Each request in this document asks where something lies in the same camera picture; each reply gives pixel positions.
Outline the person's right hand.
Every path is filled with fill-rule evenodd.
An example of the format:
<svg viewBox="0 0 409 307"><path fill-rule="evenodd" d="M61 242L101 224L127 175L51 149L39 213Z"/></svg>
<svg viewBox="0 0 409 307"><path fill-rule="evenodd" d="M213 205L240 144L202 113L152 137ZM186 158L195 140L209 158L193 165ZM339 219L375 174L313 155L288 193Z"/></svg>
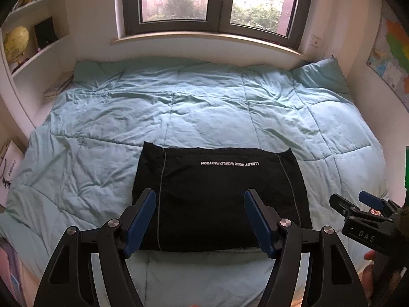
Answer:
<svg viewBox="0 0 409 307"><path fill-rule="evenodd" d="M373 281L373 268L374 268L374 259L376 252L374 250L368 251L364 255L364 260L372 261L365 269L362 271L361 283L364 289L364 293L367 299L370 299L374 291L374 281Z"/></svg>

